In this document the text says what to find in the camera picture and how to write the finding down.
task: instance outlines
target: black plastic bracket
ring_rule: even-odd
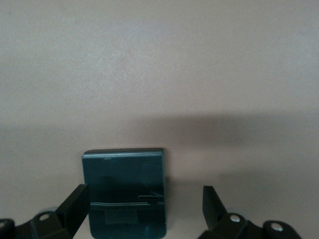
[[[89,187],[80,184],[55,212],[47,211],[15,226],[0,220],[0,239],[72,239],[90,209]]]
[[[203,214],[208,226],[199,239],[301,239],[288,224],[267,221],[260,228],[236,213],[227,213],[212,186],[203,188]]]

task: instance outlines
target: white wall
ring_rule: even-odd
[[[157,146],[166,238],[206,228],[204,184],[318,237],[318,1],[1,0],[0,43],[0,218],[59,205],[86,150]]]

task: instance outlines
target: screw head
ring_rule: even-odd
[[[6,221],[0,222],[0,228],[3,228],[5,226],[5,224],[6,224]]]
[[[43,214],[43,215],[41,215],[41,216],[39,217],[39,220],[40,220],[40,221],[44,221],[44,220],[48,219],[49,217],[50,217],[50,214]]]
[[[278,223],[271,223],[271,228],[278,232],[282,232],[284,230],[283,227]]]
[[[237,215],[231,215],[231,216],[230,216],[230,220],[232,220],[232,221],[235,222],[235,223],[240,222],[240,218],[239,218],[239,216],[237,216]]]

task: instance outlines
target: white surface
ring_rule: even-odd
[[[318,39],[316,0],[1,0],[0,218],[59,205],[86,150],[162,146],[166,238],[206,228],[204,184],[318,238]]]

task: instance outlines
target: dark teal box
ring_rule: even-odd
[[[159,239],[166,234],[162,148],[86,151],[90,229],[96,239]]]

